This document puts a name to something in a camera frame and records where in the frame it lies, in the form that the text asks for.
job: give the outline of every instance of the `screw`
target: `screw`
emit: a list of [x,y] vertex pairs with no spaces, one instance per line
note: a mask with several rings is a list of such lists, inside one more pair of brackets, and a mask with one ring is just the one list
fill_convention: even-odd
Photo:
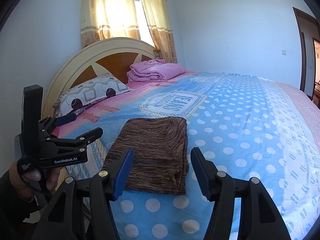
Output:
[[73,182],[73,177],[67,177],[64,181],[69,184]]
[[226,176],[226,173],[224,172],[224,171],[218,171],[217,172],[217,175],[219,176],[219,177],[225,177]]
[[260,182],[260,180],[256,177],[253,177],[251,178],[251,181],[254,183],[254,184],[258,184]]
[[105,177],[105,176],[107,176],[108,175],[108,172],[107,171],[100,171],[99,172],[99,176],[100,177]]

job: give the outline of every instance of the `curtain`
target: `curtain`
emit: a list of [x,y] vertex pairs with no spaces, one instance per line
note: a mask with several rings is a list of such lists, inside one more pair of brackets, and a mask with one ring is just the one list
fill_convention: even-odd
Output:
[[141,0],[151,37],[158,56],[166,62],[177,62],[172,30],[167,12],[167,0]]
[[140,39],[134,0],[82,0],[82,48],[112,37]]

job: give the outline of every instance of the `folded pink quilt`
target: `folded pink quilt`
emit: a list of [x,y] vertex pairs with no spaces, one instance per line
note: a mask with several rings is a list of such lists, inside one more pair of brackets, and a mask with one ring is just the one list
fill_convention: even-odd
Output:
[[186,71],[182,65],[176,63],[163,64],[163,61],[156,59],[132,64],[130,66],[131,70],[127,72],[129,81],[169,80]]

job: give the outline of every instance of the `headboard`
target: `headboard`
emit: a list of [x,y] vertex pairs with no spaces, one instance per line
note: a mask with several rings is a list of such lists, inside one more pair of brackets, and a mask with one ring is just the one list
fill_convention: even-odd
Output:
[[130,65],[154,59],[155,48],[131,38],[111,38],[93,43],[74,55],[59,70],[44,99],[42,116],[53,116],[57,98],[70,88],[107,71],[127,84]]

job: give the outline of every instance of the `brown knit fabric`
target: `brown knit fabric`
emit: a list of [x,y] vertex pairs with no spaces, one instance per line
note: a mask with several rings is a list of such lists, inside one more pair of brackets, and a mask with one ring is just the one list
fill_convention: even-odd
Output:
[[126,122],[111,146],[102,170],[120,158],[126,146],[134,160],[126,189],[160,194],[185,194],[187,123],[182,117],[134,118]]

